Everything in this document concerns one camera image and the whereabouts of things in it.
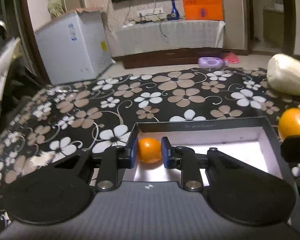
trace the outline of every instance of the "purple toy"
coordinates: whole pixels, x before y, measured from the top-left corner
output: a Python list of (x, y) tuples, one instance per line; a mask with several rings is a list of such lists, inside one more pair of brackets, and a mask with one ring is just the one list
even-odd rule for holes
[(198, 64), (202, 68), (219, 68), (225, 65), (225, 62), (218, 57), (201, 57)]

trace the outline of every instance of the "metal screw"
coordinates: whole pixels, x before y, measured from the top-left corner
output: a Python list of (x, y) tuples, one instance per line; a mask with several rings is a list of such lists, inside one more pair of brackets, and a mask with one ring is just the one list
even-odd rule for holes
[(101, 189), (110, 189), (113, 187), (113, 183), (109, 180), (103, 180), (98, 183), (98, 187)]
[(202, 187), (201, 183), (196, 180), (190, 180), (186, 183), (186, 187), (189, 189), (199, 189)]

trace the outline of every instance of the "doorway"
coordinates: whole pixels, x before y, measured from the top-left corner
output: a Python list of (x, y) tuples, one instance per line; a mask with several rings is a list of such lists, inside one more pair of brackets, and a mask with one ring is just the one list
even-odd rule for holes
[(247, 0), (251, 53), (293, 55), (295, 0)]

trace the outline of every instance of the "label sticker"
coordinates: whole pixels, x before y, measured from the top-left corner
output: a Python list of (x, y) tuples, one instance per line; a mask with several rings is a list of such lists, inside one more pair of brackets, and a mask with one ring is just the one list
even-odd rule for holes
[(70, 31), (70, 36), (72, 41), (76, 41), (77, 37), (75, 36), (75, 30), (74, 30), (74, 25), (72, 23), (68, 24), (69, 31)]
[(104, 52), (108, 50), (108, 49), (107, 49), (106, 41), (101, 42), (101, 48), (102, 48), (102, 50), (103, 50)]

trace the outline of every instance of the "floral carpet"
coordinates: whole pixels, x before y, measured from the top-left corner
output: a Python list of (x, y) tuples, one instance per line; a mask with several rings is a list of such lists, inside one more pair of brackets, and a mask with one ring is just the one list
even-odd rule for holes
[(282, 112), (297, 106), (300, 98), (272, 90), (261, 68), (191, 68), (48, 86), (0, 135), (0, 231), (10, 224), (2, 189), (40, 167), (34, 156), (49, 163), (76, 151), (125, 145), (135, 122), (265, 115), (275, 128)]

